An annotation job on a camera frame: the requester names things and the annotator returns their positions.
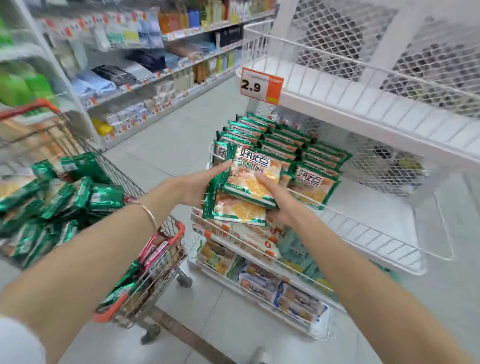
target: white sleeve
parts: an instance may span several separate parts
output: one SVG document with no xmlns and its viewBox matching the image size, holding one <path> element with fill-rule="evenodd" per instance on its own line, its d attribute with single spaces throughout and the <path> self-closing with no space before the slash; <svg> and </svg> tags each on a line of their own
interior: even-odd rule
<svg viewBox="0 0 480 364">
<path fill-rule="evenodd" d="M 0 316 L 0 363 L 46 364 L 45 348 L 25 325 Z"/>
</svg>

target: hand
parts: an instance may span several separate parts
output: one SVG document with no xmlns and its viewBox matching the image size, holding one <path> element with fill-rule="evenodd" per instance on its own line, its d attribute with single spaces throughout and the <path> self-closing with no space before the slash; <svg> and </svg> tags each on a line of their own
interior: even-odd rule
<svg viewBox="0 0 480 364">
<path fill-rule="evenodd" d="M 205 198 L 205 191 L 211 179 L 216 175 L 226 171 L 232 165 L 231 160 L 227 160 L 211 170 L 196 172 L 175 178 L 175 183 L 180 187 L 181 195 L 179 204 L 202 208 L 202 201 Z"/>
<path fill-rule="evenodd" d="M 305 207 L 294 198 L 290 192 L 273 182 L 270 178 L 266 177 L 263 173 L 256 173 L 257 179 L 263 183 L 273 195 L 276 204 L 280 210 L 272 210 L 268 213 L 269 217 L 280 221 L 282 224 L 288 226 L 294 226 L 295 218 L 299 215 L 299 209 Z"/>
</svg>

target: brown floor strip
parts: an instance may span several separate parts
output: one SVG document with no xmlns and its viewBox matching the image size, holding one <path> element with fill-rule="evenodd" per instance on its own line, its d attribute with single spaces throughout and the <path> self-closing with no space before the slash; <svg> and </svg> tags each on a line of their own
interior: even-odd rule
<svg viewBox="0 0 480 364">
<path fill-rule="evenodd" d="M 168 330 L 170 334 L 176 336 L 185 344 L 189 345 L 192 349 L 194 349 L 212 364 L 235 364 L 233 360 L 228 358 L 219 350 L 215 349 L 200 336 L 187 329 L 184 325 L 175 320 L 173 317 L 167 315 L 158 307 L 152 307 L 152 309 L 148 312 L 148 318 Z"/>
</svg>

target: left hand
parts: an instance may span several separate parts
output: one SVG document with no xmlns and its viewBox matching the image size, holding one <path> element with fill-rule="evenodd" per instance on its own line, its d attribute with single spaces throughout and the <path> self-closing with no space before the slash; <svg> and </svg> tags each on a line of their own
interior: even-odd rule
<svg viewBox="0 0 480 364">
<path fill-rule="evenodd" d="M 211 179 L 216 175 L 226 171 L 232 165 L 231 160 L 227 160 L 211 170 L 196 172 L 175 178 L 182 191 L 179 204 L 202 208 L 202 201 L 205 199 L 205 191 Z"/>
</svg>

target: right arm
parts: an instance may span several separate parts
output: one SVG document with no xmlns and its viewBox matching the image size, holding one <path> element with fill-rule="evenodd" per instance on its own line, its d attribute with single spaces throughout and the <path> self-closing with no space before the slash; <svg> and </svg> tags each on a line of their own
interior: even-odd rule
<svg viewBox="0 0 480 364">
<path fill-rule="evenodd" d="M 286 189 L 257 178 L 301 238 L 362 334 L 385 364 L 466 364 L 471 359 L 412 293 L 350 247 Z"/>
</svg>

